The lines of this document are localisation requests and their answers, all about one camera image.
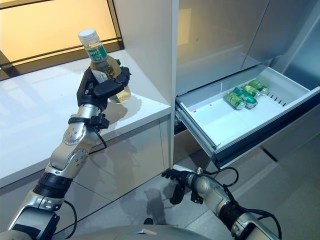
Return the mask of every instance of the black wire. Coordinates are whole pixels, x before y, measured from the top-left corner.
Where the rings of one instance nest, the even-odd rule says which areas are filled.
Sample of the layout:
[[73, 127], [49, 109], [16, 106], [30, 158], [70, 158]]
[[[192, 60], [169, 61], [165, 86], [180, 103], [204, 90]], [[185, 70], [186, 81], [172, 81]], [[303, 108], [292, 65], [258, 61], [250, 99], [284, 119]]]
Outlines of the black wire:
[[260, 217], [258, 217], [257, 219], [258, 219], [258, 220], [262, 220], [262, 219], [266, 219], [266, 218], [268, 218], [268, 216], [260, 216]]
[[93, 127], [93, 126], [90, 126], [90, 125], [86, 125], [86, 126], [89, 127], [89, 128], [91, 128], [91, 129], [95, 132], [95, 134], [99, 137], [99, 139], [101, 140], [101, 142], [103, 143], [103, 146], [104, 146], [104, 147], [101, 148], [101, 149], [98, 149], [98, 150], [95, 150], [95, 151], [90, 152], [89, 155], [90, 155], [90, 154], [95, 154], [95, 153], [97, 153], [97, 152], [100, 152], [100, 151], [106, 149], [106, 148], [107, 148], [107, 143], [106, 143], [106, 141], [102, 138], [102, 136], [101, 136], [100, 133], [98, 132], [97, 128], [96, 128], [96, 127]]
[[225, 170], [233, 170], [233, 171], [235, 172], [235, 174], [236, 174], [236, 178], [235, 178], [235, 180], [234, 180], [232, 183], [230, 183], [230, 184], [225, 184], [226, 187], [231, 187], [231, 186], [235, 185], [235, 184], [238, 182], [238, 180], [239, 180], [239, 172], [238, 172], [238, 170], [235, 169], [234, 167], [232, 167], [232, 166], [227, 166], [227, 167], [225, 167], [225, 168], [223, 168], [223, 169], [220, 169], [220, 170], [214, 171], [214, 172], [209, 172], [209, 171], [204, 170], [203, 173], [206, 174], [206, 175], [215, 175], [213, 178], [216, 178], [219, 173], [221, 173], [221, 172], [223, 172], [223, 171], [225, 171]]
[[253, 214], [259, 214], [261, 216], [263, 216], [263, 218], [272, 218], [276, 224], [276, 228], [278, 229], [278, 237], [279, 239], [282, 239], [282, 230], [281, 230], [281, 226], [280, 223], [278, 221], [278, 219], [276, 218], [275, 215], [273, 215], [272, 213], [265, 211], [265, 210], [260, 210], [260, 209], [247, 209], [250, 213]]
[[71, 202], [68, 202], [67, 200], [64, 200], [64, 202], [65, 202], [66, 204], [68, 204], [68, 205], [72, 208], [73, 215], [74, 215], [73, 230], [72, 230], [72, 232], [65, 238], [65, 239], [69, 239], [69, 238], [72, 237], [72, 235], [73, 235], [73, 234], [75, 233], [75, 231], [76, 231], [78, 218], [77, 218], [76, 209], [75, 209], [75, 207], [72, 205], [72, 203], [71, 203]]

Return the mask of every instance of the can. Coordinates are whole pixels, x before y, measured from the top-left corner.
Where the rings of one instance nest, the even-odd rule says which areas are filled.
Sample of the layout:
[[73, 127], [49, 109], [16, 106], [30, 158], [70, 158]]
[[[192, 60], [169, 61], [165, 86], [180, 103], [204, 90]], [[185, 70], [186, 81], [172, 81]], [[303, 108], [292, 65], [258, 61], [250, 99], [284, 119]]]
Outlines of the can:
[[249, 85], [260, 91], [262, 94], [266, 94], [268, 92], [268, 88], [258, 80], [251, 81]]
[[225, 100], [236, 110], [241, 110], [246, 106], [246, 102], [234, 92], [229, 92]]
[[245, 101], [245, 106], [248, 109], [253, 109], [258, 104], [257, 100], [250, 93], [246, 92], [240, 87], [236, 87], [232, 92], [237, 94]]
[[260, 91], [258, 91], [257, 89], [255, 89], [253, 86], [250, 86], [248, 84], [243, 86], [243, 89], [249, 93], [252, 97], [254, 97], [255, 99], [260, 97], [261, 95], [263, 95]]

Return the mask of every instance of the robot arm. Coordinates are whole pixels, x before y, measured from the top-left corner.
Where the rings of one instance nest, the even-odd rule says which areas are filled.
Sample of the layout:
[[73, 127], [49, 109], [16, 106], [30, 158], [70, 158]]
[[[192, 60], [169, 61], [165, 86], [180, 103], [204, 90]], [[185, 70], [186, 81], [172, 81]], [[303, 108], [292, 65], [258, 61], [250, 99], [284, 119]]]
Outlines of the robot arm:
[[266, 226], [256, 219], [248, 209], [241, 207], [226, 186], [213, 177], [197, 173], [170, 169], [162, 173], [163, 177], [176, 179], [172, 204], [179, 204], [184, 196], [186, 186], [192, 191], [191, 200], [207, 207], [223, 222], [235, 240], [278, 240]]
[[51, 239], [60, 219], [55, 211], [63, 204], [65, 194], [85, 165], [90, 150], [97, 145], [100, 129], [109, 126], [102, 113], [107, 108], [108, 98], [128, 85], [129, 69], [122, 67], [121, 70], [116, 80], [103, 83], [98, 83], [90, 68], [85, 71], [77, 91], [78, 112], [70, 117], [61, 144], [53, 151], [42, 177], [29, 191], [9, 224], [9, 231], [2, 233], [2, 237]]

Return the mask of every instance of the window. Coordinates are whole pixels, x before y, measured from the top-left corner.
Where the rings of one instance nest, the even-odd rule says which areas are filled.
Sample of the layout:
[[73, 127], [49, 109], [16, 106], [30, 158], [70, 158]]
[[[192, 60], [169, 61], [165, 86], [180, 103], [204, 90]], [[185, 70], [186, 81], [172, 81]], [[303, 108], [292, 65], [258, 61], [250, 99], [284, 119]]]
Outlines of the window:
[[107, 52], [124, 48], [113, 0], [2, 0], [0, 81], [87, 58], [78, 39], [87, 28]]

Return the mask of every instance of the open drawer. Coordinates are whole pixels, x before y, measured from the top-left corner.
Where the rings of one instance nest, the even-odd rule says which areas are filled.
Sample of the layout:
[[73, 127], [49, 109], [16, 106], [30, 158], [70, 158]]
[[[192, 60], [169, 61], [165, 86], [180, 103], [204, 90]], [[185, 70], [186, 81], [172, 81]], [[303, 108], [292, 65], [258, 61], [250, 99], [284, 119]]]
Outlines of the open drawer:
[[[254, 79], [268, 87], [256, 107], [234, 110], [225, 102], [227, 92]], [[175, 114], [220, 168], [319, 103], [319, 86], [309, 90], [260, 64], [176, 97]]]

